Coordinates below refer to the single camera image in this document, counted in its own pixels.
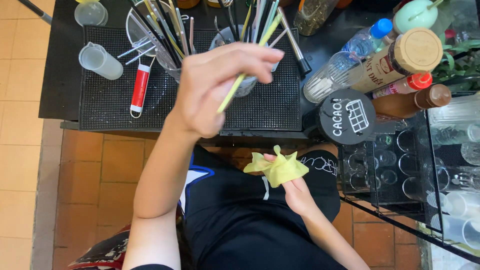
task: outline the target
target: black counter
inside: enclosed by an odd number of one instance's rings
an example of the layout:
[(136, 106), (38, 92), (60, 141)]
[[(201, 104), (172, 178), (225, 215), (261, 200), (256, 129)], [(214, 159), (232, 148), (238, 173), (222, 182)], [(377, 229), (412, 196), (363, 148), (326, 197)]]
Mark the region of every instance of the black counter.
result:
[[(107, 27), (124, 28), (125, 19), (130, 6), (128, 0), (101, 0), (108, 10)], [(238, 0), (239, 17), (244, 18), (248, 8), (243, 0)], [(57, 0), (53, 13), (50, 31), (47, 61), (40, 99), (40, 118), (63, 119), (77, 121), (80, 105), (82, 67), (78, 62), (78, 53), (83, 47), (83, 29), (77, 24), (73, 12), (77, 2), (72, 0)], [(293, 16), (297, 10), (297, 3), (285, 8), (290, 26), (293, 27)], [(220, 9), (212, 8), (201, 1), (189, 10), (181, 10), (182, 14), (195, 18), (196, 29), (214, 29), (213, 18), (218, 17), (219, 26), (226, 27)], [(350, 8), (334, 10), (320, 31), (311, 37), (299, 37), (299, 46), (305, 58), (312, 67), (312, 72), (302, 78), (300, 88), (328, 59), (356, 33), (358, 30), (371, 26), (380, 18), (390, 18), (389, 13), (373, 13), (365, 10)], [(314, 104), (300, 95), (302, 114), (307, 113)], [(289, 138), (305, 138), (302, 133), (290, 132), (245, 132), (247, 136), (274, 136)], [(223, 132), (222, 135), (233, 135)]]

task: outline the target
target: red bottle cap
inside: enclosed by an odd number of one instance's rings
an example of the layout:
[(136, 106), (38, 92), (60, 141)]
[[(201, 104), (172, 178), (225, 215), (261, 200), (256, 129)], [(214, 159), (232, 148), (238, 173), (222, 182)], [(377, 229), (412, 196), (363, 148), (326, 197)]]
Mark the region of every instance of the red bottle cap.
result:
[(407, 77), (407, 84), (413, 90), (422, 90), (429, 87), (432, 84), (432, 74), (428, 73), (417, 73), (412, 76)]

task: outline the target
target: yellow cloth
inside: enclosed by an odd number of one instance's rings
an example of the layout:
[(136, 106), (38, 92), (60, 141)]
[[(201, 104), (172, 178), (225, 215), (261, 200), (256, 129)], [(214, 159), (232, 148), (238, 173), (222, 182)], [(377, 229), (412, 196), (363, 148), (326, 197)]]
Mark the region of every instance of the yellow cloth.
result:
[(262, 154), (253, 152), (252, 162), (243, 169), (243, 172), (264, 172), (272, 187), (278, 187), (282, 183), (308, 173), (308, 167), (297, 160), (296, 152), (284, 156), (280, 154), (280, 146), (278, 145), (274, 146), (273, 150), (276, 153), (274, 162), (267, 161)]

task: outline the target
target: water bottle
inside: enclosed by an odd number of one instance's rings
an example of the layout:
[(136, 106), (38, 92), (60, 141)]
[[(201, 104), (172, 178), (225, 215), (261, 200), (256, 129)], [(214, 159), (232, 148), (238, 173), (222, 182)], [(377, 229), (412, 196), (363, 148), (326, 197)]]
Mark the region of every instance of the water bottle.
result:
[(378, 48), (382, 38), (392, 31), (392, 22), (388, 19), (378, 20), (372, 27), (358, 31), (340, 51), (351, 51), (364, 59)]

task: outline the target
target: hand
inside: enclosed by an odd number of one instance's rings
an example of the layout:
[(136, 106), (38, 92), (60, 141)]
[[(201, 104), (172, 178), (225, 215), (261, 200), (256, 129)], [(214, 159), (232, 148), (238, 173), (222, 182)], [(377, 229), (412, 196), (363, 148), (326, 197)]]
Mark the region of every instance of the hand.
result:
[[(275, 161), (276, 156), (264, 154), (264, 158), (268, 161)], [(318, 209), (307, 183), (302, 177), (285, 182), (282, 186), (285, 189), (285, 200), (295, 213), (305, 217)]]
[(170, 114), (176, 125), (198, 138), (218, 134), (225, 121), (218, 107), (240, 73), (256, 76), (261, 83), (272, 82), (273, 64), (284, 52), (257, 44), (235, 42), (183, 60), (177, 101)]

